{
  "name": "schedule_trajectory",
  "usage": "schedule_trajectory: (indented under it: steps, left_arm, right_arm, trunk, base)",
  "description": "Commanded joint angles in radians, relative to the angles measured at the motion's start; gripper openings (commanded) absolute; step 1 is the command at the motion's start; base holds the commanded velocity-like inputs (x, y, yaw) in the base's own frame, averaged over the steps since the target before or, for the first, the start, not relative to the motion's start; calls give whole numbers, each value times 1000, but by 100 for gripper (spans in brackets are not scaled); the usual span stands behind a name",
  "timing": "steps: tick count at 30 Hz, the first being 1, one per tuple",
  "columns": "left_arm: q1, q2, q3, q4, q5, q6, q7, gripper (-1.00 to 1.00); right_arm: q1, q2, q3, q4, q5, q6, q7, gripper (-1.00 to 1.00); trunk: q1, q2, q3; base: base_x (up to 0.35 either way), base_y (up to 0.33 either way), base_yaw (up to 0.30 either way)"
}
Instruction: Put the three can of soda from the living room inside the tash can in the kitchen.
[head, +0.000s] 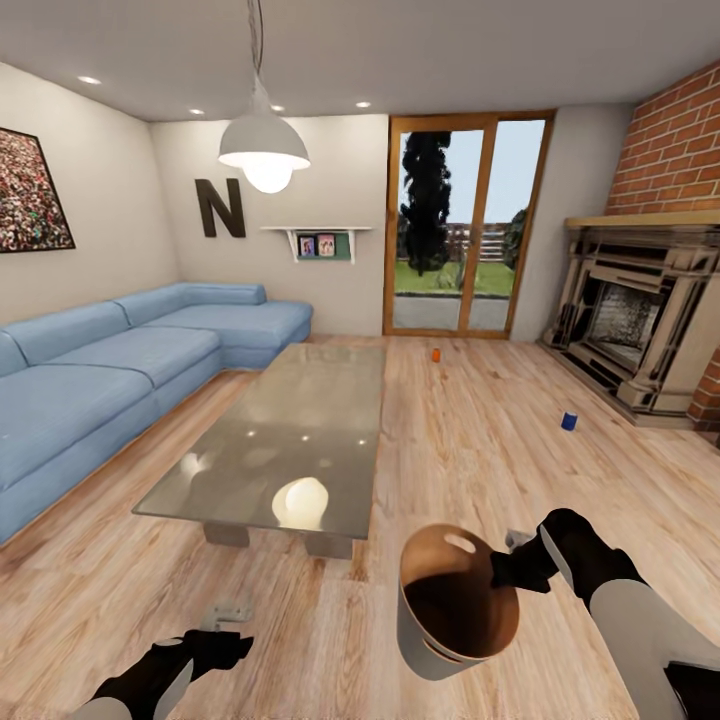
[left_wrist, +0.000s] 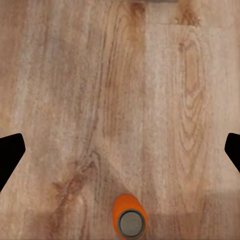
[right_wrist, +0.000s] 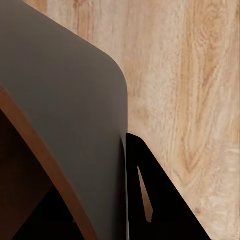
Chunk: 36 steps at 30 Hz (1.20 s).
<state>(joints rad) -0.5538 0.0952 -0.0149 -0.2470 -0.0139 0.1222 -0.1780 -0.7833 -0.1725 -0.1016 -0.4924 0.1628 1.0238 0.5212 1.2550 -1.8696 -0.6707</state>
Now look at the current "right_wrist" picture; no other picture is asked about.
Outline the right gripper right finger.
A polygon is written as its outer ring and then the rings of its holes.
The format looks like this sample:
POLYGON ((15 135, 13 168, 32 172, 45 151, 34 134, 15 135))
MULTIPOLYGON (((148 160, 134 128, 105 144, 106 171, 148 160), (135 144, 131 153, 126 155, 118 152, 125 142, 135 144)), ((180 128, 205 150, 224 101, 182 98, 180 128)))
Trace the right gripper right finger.
POLYGON ((126 134, 129 240, 211 240, 145 141, 126 134), (155 223, 146 219, 140 169, 155 223))

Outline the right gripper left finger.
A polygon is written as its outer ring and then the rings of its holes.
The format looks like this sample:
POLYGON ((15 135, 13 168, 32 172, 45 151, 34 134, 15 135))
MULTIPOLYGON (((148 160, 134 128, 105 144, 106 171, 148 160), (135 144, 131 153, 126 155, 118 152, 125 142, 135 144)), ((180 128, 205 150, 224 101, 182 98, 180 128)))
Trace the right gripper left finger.
POLYGON ((85 240, 53 185, 12 240, 85 240))

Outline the trash can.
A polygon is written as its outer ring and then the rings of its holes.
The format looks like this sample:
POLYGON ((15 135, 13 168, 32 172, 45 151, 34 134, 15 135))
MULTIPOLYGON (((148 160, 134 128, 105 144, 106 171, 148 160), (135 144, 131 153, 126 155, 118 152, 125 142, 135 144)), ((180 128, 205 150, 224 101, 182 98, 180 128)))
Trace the trash can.
POLYGON ((128 87, 105 52, 0 0, 0 240, 54 185, 85 240, 129 240, 128 87))

